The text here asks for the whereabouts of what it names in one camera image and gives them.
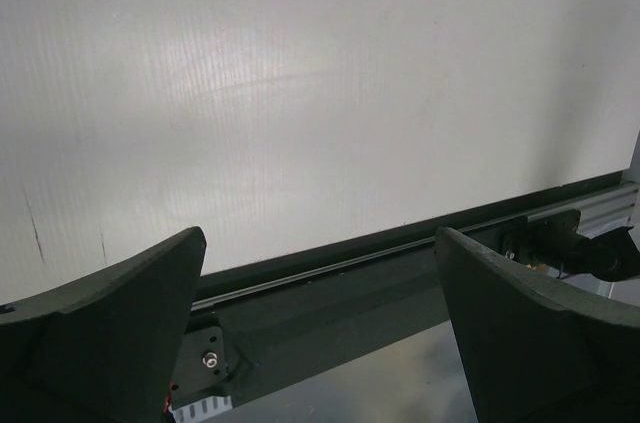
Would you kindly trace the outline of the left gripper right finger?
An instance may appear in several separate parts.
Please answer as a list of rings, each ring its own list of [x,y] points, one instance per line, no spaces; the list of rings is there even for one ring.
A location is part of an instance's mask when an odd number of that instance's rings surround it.
[[[439,278],[481,422],[636,422],[639,309],[516,263],[451,229]]]

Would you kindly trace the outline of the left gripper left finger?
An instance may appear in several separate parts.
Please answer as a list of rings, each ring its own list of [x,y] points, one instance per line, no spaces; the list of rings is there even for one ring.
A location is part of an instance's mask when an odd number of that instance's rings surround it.
[[[1,307],[4,422],[164,422],[206,250],[188,228]]]

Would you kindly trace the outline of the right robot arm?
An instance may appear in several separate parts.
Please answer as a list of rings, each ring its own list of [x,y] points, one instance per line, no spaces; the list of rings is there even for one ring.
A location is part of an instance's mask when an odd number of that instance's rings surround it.
[[[554,268],[560,275],[591,274],[607,282],[639,277],[639,249],[628,227],[595,237],[578,233],[581,212],[575,209],[521,224],[503,234],[501,253],[536,269]]]

